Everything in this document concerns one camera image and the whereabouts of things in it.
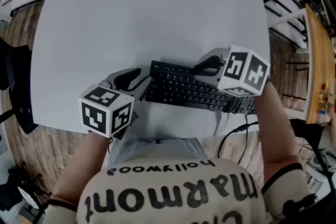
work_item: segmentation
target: black keyboard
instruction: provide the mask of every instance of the black keyboard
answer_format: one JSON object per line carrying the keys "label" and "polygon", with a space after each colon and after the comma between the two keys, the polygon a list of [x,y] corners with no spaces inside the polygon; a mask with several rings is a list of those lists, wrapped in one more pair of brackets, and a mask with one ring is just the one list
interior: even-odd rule
{"label": "black keyboard", "polygon": [[146,101],[232,113],[254,112],[253,98],[237,98],[193,78],[192,68],[152,61]]}

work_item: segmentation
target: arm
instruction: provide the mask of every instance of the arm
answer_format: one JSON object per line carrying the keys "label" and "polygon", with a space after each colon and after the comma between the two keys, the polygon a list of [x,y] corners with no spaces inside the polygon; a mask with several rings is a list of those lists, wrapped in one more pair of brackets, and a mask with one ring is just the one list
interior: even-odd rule
{"label": "arm", "polygon": [[109,139],[90,132],[56,182],[51,199],[78,206],[86,184],[101,170]]}
{"label": "arm", "polygon": [[333,105],[328,106],[328,116],[331,124],[331,141],[333,146],[336,147],[336,114]]}
{"label": "arm", "polygon": [[260,128],[264,180],[283,167],[298,162],[295,135],[279,95],[271,82],[266,82],[261,96],[255,97]]}

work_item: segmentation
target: white t-shirt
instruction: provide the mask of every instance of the white t-shirt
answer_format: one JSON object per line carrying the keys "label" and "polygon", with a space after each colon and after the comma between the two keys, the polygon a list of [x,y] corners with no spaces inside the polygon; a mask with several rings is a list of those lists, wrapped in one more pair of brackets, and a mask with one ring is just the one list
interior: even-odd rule
{"label": "white t-shirt", "polygon": [[276,223],[286,201],[312,193],[300,164],[280,170],[261,191],[232,161],[165,159],[159,152],[169,146],[155,148],[99,172],[78,208],[51,200],[44,223]]}

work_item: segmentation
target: black chair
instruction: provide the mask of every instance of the black chair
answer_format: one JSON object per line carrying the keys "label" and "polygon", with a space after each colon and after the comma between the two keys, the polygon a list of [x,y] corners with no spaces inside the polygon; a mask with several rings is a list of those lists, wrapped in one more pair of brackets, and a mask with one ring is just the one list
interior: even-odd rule
{"label": "black chair", "polygon": [[21,201],[22,195],[17,189],[15,178],[10,175],[7,183],[0,185],[0,211],[9,211]]}
{"label": "black chair", "polygon": [[38,125],[33,122],[30,101],[30,63],[28,46],[12,47],[0,38],[0,90],[9,87],[12,109],[0,115],[0,123],[15,114],[22,130],[29,134]]}

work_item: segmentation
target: white table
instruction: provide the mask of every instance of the white table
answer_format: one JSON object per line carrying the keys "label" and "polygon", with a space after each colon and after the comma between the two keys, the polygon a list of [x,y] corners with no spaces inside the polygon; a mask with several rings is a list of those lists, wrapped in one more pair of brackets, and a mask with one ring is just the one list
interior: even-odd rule
{"label": "white table", "polygon": [[[148,70],[152,60],[194,66],[232,44],[269,60],[263,0],[46,0],[31,67],[34,121],[84,133],[77,98],[90,83]],[[243,115],[147,102],[139,115],[130,131],[141,137],[224,135],[245,123]]]}

